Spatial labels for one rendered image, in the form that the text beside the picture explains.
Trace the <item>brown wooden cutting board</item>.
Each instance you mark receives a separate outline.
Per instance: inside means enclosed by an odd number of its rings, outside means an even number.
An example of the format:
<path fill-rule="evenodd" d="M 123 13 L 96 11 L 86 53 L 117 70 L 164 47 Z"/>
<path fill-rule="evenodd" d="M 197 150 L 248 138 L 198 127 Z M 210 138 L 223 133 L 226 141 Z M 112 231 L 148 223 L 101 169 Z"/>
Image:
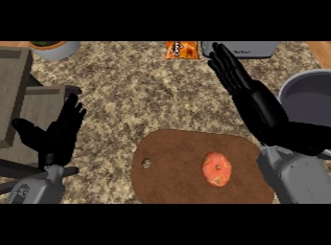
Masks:
<path fill-rule="evenodd" d="M 210 153 L 222 154 L 232 167 L 230 179 L 217 187 L 202 173 Z M 183 130 L 157 130 L 142 139 L 133 158 L 132 185 L 143 203 L 266 203 L 273 189 L 256 159 L 257 145 L 245 138 Z"/>

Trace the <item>orange snack bag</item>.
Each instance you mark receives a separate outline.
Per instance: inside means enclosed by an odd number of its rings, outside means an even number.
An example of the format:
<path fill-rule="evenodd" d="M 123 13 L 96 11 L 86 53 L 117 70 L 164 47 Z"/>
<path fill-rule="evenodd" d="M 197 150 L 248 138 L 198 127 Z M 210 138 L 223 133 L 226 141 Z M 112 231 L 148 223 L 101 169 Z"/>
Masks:
<path fill-rule="evenodd" d="M 167 59 L 198 59 L 198 42 L 197 41 L 167 41 L 166 42 Z"/>

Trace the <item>grey metal pot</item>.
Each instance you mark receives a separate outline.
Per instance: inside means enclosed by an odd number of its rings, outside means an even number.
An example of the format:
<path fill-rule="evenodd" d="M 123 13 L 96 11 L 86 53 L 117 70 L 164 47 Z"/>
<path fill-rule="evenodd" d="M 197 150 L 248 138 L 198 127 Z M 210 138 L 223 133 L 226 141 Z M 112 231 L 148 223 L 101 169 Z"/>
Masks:
<path fill-rule="evenodd" d="M 295 74 L 279 90 L 279 102 L 288 122 L 278 126 L 275 145 L 331 160 L 331 69 Z"/>

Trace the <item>grey toaster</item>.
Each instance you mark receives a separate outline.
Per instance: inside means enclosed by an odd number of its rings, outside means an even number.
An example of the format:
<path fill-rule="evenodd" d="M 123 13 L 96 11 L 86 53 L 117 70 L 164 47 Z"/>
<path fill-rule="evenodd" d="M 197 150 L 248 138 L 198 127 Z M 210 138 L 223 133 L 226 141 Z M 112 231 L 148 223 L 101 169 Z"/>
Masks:
<path fill-rule="evenodd" d="M 220 44 L 241 59 L 269 58 L 279 46 L 278 41 L 220 41 Z"/>

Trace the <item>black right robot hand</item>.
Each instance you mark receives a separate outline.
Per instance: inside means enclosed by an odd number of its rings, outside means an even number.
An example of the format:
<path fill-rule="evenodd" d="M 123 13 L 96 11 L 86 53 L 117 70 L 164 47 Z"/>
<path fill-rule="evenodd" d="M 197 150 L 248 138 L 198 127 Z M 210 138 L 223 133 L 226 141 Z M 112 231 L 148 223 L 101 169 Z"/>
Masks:
<path fill-rule="evenodd" d="M 214 42 L 213 48 L 208 66 L 257 141 L 266 146 L 281 146 L 310 156 L 331 149 L 331 127 L 292 122 L 272 91 L 260 80 L 250 77 L 226 46 Z"/>

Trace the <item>grey plant pot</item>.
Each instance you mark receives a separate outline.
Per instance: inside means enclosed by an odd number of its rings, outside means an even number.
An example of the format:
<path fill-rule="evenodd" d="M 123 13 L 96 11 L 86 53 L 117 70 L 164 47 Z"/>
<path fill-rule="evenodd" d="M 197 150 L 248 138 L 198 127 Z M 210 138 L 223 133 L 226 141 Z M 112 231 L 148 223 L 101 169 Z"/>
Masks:
<path fill-rule="evenodd" d="M 31 41 L 33 52 L 49 61 L 70 57 L 81 47 L 80 41 Z"/>

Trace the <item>orange squash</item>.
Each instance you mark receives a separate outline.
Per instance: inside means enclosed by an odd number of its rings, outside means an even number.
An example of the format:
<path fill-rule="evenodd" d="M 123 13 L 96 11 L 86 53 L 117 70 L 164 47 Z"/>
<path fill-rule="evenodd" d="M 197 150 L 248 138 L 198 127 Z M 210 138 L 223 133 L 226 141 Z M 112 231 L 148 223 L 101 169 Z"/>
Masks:
<path fill-rule="evenodd" d="M 226 156 L 219 152 L 210 152 L 201 165 L 202 175 L 208 183 L 222 188 L 232 175 L 232 165 Z"/>

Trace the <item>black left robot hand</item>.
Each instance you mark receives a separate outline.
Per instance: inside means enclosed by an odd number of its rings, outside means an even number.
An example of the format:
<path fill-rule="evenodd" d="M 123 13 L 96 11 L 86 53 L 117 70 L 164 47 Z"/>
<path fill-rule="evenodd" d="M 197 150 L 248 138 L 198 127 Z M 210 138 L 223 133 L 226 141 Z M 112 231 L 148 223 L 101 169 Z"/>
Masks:
<path fill-rule="evenodd" d="M 58 119 L 46 130 L 24 118 L 12 120 L 21 142 L 39 153 L 39 169 L 52 165 L 65 167 L 70 164 L 84 114 L 86 109 L 79 102 L 79 96 L 71 93 Z"/>

